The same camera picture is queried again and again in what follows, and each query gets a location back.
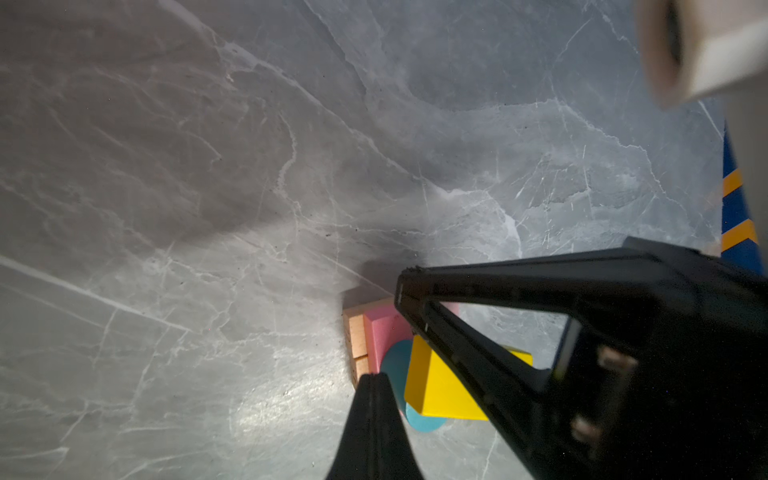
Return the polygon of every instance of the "pink block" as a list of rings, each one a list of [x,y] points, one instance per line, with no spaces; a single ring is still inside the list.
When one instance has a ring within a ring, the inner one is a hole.
[[[368,368],[379,373],[384,355],[389,347],[413,338],[408,320],[402,317],[394,305],[380,306],[362,315],[366,329]]]

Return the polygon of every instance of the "blue stripe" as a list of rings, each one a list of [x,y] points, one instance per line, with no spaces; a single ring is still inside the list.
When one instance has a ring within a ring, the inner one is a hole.
[[[723,145],[723,178],[730,172],[736,170],[736,161],[733,159],[733,152],[730,149],[730,139],[728,132],[725,132],[725,144]]]
[[[737,243],[723,252],[723,260],[735,263],[742,268],[763,275],[763,264],[760,262],[760,248],[750,239]]]
[[[738,187],[723,198],[723,233],[749,217],[742,187]]]

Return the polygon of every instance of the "yellow stripe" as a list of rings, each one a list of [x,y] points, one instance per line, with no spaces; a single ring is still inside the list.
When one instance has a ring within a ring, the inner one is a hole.
[[[727,177],[723,179],[723,197],[736,190],[742,185],[741,172],[739,169],[730,172]]]
[[[757,243],[757,233],[755,233],[755,224],[752,223],[752,220],[745,220],[723,233],[723,252],[747,238]]]

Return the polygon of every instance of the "gray marble surface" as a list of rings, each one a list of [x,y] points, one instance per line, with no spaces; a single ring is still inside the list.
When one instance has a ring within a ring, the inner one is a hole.
[[[656,109],[628,0],[1,0],[0,45],[3,478],[322,478],[404,266],[719,241],[722,116]]]

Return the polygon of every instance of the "yellow cube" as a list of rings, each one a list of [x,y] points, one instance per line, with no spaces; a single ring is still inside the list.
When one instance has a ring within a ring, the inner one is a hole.
[[[507,348],[533,366],[533,355]],[[413,337],[406,381],[406,402],[421,415],[449,419],[488,420],[461,380],[420,336]]]

